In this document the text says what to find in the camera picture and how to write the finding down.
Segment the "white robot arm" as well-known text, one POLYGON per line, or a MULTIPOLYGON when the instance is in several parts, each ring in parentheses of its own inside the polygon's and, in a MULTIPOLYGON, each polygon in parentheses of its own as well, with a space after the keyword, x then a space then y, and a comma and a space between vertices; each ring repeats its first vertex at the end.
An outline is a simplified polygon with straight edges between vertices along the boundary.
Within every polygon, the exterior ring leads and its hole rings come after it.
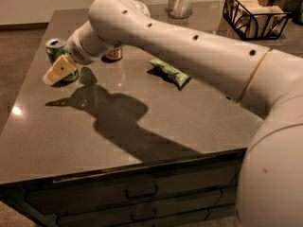
POLYGON ((303 59, 159 22, 134 0, 95 0, 66 61, 87 65, 123 45, 214 86, 263 123, 246 151, 235 227, 303 227, 303 59))

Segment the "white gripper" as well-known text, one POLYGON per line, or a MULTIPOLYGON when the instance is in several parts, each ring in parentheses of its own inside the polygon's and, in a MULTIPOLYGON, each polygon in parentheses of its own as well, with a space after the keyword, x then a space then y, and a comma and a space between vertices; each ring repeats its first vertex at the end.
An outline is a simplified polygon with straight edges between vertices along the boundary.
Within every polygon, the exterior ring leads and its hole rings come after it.
POLYGON ((70 57, 60 55, 46 71, 43 81, 46 85, 53 85, 74 73, 77 70, 76 63, 91 64, 120 47, 121 44, 112 44, 102 40, 87 21, 76 29, 67 40, 66 49, 70 57))

